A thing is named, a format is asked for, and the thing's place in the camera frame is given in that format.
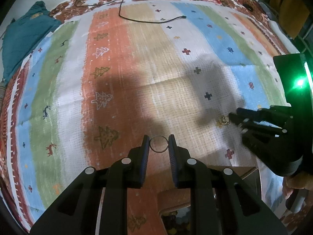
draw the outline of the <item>blue stripe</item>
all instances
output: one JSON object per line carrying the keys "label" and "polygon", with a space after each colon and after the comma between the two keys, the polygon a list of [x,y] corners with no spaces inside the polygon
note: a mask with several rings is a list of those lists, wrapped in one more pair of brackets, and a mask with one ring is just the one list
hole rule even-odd
{"label": "blue stripe", "polygon": [[233,38],[197,6],[186,3],[172,4],[198,28],[218,58],[230,66],[245,100],[244,108],[256,110],[258,105],[262,108],[269,107],[267,96],[255,71],[255,65],[242,53]]}
{"label": "blue stripe", "polygon": [[37,86],[40,77],[33,77],[38,75],[41,71],[43,61],[46,53],[51,45],[51,37],[45,38],[41,41],[38,47],[42,48],[41,52],[36,49],[32,54],[32,62],[30,63],[29,73],[26,79],[26,84],[22,94],[21,102],[18,107],[18,126],[16,127],[17,134],[17,149],[18,162],[21,168],[21,182],[26,192],[26,197],[29,202],[29,210],[35,221],[43,214],[45,207],[41,200],[36,181],[36,170],[33,164],[32,151],[30,147],[29,130],[31,127],[30,120],[32,114],[32,101],[37,91]]}

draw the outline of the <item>small gold object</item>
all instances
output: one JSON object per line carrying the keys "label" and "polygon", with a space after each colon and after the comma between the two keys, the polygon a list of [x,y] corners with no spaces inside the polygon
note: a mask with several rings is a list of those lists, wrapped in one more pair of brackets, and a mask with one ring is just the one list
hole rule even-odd
{"label": "small gold object", "polygon": [[230,124],[229,117],[228,116],[220,116],[219,123],[221,125],[229,125]]}

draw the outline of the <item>teal cloth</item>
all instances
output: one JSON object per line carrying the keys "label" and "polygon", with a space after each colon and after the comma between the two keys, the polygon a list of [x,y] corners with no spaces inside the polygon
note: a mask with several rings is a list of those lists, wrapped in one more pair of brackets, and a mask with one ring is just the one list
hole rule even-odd
{"label": "teal cloth", "polygon": [[62,24],[60,20],[51,18],[48,14],[44,2],[38,1],[24,16],[7,27],[2,44],[5,84],[10,81],[24,58],[37,47],[39,42]]}

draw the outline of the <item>black cable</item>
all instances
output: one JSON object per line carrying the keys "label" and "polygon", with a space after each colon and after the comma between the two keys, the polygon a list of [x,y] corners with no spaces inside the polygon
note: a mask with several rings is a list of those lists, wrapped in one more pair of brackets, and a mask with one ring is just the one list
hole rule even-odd
{"label": "black cable", "polygon": [[[102,6],[102,5],[106,5],[106,4],[110,4],[110,3],[112,3],[112,2],[115,2],[116,0],[113,0],[113,1],[111,1],[111,2],[104,3],[104,4],[80,5],[80,6],[77,5],[77,2],[78,2],[78,1],[80,1],[80,0],[76,0],[76,1],[75,1],[74,6],[76,6],[76,7],[89,7],[89,6],[97,6],[97,7],[100,7],[100,6]],[[123,2],[124,2],[124,0],[122,0],[121,3],[120,3],[120,8],[119,8],[119,11],[118,11],[118,15],[119,15],[119,17],[121,17],[121,18],[124,18],[124,19],[126,19],[126,20],[130,20],[130,21],[133,21],[133,22],[150,23],[150,24],[164,24],[164,23],[172,22],[172,21],[174,21],[174,20],[176,20],[176,19],[179,19],[179,18],[187,18],[186,16],[183,15],[183,16],[175,17],[175,18],[173,18],[173,19],[166,20],[166,21],[162,21],[162,22],[150,22],[150,21],[141,21],[141,20],[131,19],[131,18],[127,18],[127,17],[124,17],[124,16],[121,15],[121,9],[122,9],[122,3],[123,3]]]}
{"label": "black cable", "polygon": [[141,21],[141,20],[136,20],[136,19],[127,18],[127,17],[124,17],[124,16],[121,15],[121,8],[122,8],[122,3],[123,3],[123,1],[124,1],[124,0],[121,1],[120,9],[119,9],[119,11],[118,11],[118,15],[119,15],[121,18],[124,18],[124,19],[126,19],[126,20],[130,20],[130,21],[134,21],[134,22],[139,22],[139,23],[164,24],[164,23],[168,23],[168,22],[174,21],[175,19],[178,19],[178,18],[187,18],[186,16],[179,16],[179,17],[176,17],[176,18],[173,18],[173,19],[170,19],[170,20],[162,21],[162,22]]}

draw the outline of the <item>screw head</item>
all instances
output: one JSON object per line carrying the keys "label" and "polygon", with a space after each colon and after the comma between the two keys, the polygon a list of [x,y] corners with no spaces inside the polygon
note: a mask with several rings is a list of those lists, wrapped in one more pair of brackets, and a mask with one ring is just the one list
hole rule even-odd
{"label": "screw head", "polygon": [[233,174],[233,171],[232,171],[232,169],[230,169],[230,168],[226,168],[226,169],[224,169],[224,173],[225,173],[226,175],[231,175],[231,174]]}
{"label": "screw head", "polygon": [[122,164],[129,164],[129,163],[131,163],[131,159],[130,158],[126,157],[126,158],[122,159]]}
{"label": "screw head", "polygon": [[93,172],[94,172],[94,168],[92,168],[92,167],[88,167],[87,169],[85,169],[85,173],[87,175],[93,174]]}
{"label": "screw head", "polygon": [[190,165],[195,165],[197,163],[197,160],[193,159],[193,158],[189,158],[187,160],[187,163],[190,164]]}

